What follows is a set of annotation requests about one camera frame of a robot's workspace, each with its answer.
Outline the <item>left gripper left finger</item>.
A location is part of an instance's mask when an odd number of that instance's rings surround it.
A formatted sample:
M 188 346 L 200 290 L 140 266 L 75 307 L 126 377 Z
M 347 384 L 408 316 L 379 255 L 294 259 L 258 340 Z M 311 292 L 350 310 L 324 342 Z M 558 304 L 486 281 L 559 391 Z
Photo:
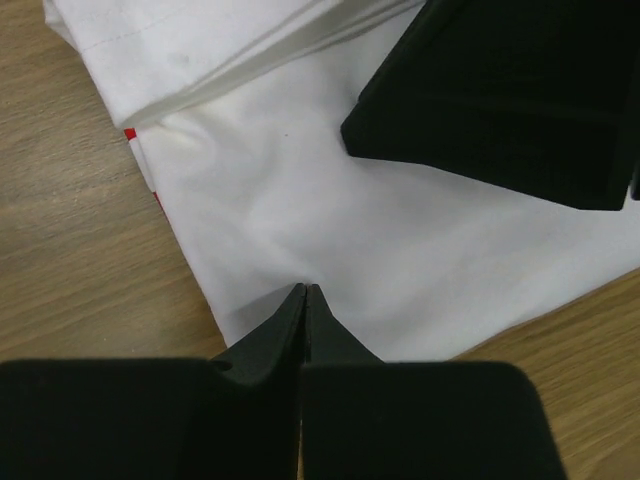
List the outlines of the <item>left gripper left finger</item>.
M 212 359 L 1 366 L 5 479 L 292 479 L 306 289 Z

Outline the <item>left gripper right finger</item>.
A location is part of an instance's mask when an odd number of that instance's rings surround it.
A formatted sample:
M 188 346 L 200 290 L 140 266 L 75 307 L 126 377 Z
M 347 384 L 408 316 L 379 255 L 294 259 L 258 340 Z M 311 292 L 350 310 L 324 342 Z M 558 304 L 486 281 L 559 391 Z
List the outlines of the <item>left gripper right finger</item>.
M 386 363 L 307 290 L 308 479 L 563 479 L 541 398 L 504 362 Z

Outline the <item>white red printed t-shirt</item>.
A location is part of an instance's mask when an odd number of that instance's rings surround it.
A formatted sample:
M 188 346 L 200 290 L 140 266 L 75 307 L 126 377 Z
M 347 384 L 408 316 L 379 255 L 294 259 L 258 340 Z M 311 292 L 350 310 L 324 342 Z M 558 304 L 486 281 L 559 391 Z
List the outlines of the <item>white red printed t-shirt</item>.
M 386 360 L 447 359 L 639 265 L 639 209 L 349 157 L 339 124 L 416 1 L 47 1 L 224 339 L 299 282 Z

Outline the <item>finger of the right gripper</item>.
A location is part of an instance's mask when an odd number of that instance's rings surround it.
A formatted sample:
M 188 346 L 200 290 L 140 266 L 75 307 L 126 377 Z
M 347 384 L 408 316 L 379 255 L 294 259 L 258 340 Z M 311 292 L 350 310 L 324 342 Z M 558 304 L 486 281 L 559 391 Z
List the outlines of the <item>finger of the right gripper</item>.
M 429 1 L 341 135 L 355 157 L 619 210 L 639 196 L 639 5 Z

